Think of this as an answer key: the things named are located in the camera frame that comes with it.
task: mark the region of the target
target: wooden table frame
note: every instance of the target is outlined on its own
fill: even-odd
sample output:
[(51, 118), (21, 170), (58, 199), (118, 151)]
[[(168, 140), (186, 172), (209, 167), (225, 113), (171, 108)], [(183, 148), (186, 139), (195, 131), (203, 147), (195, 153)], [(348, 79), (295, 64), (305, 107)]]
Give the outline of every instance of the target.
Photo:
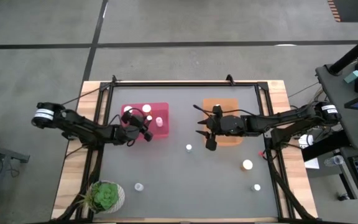
[[(89, 93), (103, 85), (106, 86), (108, 82), (84, 82), (81, 95)], [(117, 81), (119, 86), (152, 86), (161, 84), (164, 86), (171, 85), (193, 85), (196, 86), (199, 83), (204, 85), (230, 85), (229, 81), (211, 80), (211, 81)], [(287, 93), (285, 91), (285, 85), (282, 80), (267, 80), (267, 81), (249, 81), (241, 80), (236, 81), (238, 85), (258, 85), (259, 91), (257, 91), (258, 101), (261, 105), (261, 113), (272, 114), (290, 110)], [(107, 123), (108, 111), (110, 110), (111, 92), (112, 88), (106, 89), (107, 91), (95, 91), (84, 97), (81, 97), (78, 102), (77, 112), (88, 119), (93, 119), (99, 123)], [(79, 141), (71, 141), (68, 145), (67, 153), (80, 147)], [(57, 196), (55, 204), (53, 206), (52, 218), (59, 217), (71, 204), (71, 201), (76, 197), (80, 190), (81, 183), (84, 182), (89, 175), (89, 170), (95, 166), (97, 151), (91, 151), (88, 149), (81, 149), (78, 152), (72, 154), (67, 158), (63, 165), (62, 176), (58, 186)], [(91, 157), (92, 160), (86, 165), (86, 158)], [(305, 207), (305, 209), (314, 217), (317, 217), (316, 208), (314, 205), (313, 196), (306, 173), (306, 168), (303, 163), (301, 151), (295, 147), (286, 147), (282, 154), (278, 155), (278, 159), (274, 161), (276, 169), (282, 174), (283, 179), (288, 181), (290, 190), (293, 192), (298, 201)], [(288, 208), (287, 199), (284, 196), (281, 188), (276, 185), (277, 205), (279, 216), (284, 218), (296, 217), (299, 215), (293, 209)], [(87, 211), (78, 212), (77, 218), (93, 217), (88, 216)], [(131, 219), (113, 219), (113, 220), (93, 220), (94, 222), (275, 222), (277, 217), (266, 218), (131, 218)]]

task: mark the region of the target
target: gray concrete floor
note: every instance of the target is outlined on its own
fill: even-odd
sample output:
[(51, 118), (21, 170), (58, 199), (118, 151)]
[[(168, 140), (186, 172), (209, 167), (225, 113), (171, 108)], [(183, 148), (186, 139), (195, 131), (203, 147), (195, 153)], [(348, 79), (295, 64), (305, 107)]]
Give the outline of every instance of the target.
[[(0, 0), (0, 44), (90, 43), (102, 0)], [(111, 0), (99, 42), (353, 40), (325, 0)], [(314, 68), (351, 45), (98, 49), (90, 80), (284, 80), (287, 93), (317, 82)], [(29, 153), (0, 193), (0, 223), (50, 218), (67, 142), (30, 124), (36, 103), (78, 96), (89, 49), (0, 50), (0, 145)], [(318, 86), (290, 98), (308, 102)], [(337, 202), (338, 177), (310, 179), (319, 217), (358, 223), (358, 200)]]

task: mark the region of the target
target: green plant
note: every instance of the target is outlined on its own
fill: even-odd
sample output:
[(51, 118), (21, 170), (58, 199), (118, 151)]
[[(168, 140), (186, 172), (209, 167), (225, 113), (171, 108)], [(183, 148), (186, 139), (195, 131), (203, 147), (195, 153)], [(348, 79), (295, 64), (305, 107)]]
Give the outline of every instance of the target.
[(87, 204), (94, 212), (109, 210), (119, 199), (118, 185), (107, 182), (96, 182), (81, 201)]

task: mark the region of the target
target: flower pot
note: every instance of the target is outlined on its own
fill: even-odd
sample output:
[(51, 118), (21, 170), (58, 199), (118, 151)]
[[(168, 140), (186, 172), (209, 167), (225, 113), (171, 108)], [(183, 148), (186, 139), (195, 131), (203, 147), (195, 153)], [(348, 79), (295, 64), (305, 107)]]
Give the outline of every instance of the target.
[[(114, 182), (111, 182), (111, 181), (108, 181), (108, 180), (100, 180), (99, 182), (117, 184), (117, 183), (114, 183)], [(105, 211), (102, 211), (102, 212), (99, 212), (99, 213), (113, 213), (113, 212), (118, 211), (124, 205), (124, 201), (125, 201), (124, 189), (119, 184), (117, 184), (117, 188), (118, 188), (118, 197), (119, 197), (118, 201), (114, 205), (112, 205), (108, 210), (105, 210)], [(90, 208), (88, 205), (86, 205), (86, 208), (89, 208), (93, 212), (97, 213), (95, 210)]]

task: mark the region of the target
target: potted plant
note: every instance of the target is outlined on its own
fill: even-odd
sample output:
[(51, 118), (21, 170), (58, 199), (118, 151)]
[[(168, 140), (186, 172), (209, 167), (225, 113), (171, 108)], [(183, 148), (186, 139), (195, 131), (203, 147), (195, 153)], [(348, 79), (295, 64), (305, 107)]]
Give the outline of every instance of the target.
[(122, 187), (114, 182), (100, 180), (93, 183), (81, 201), (94, 213), (113, 213), (118, 211), (125, 201)]

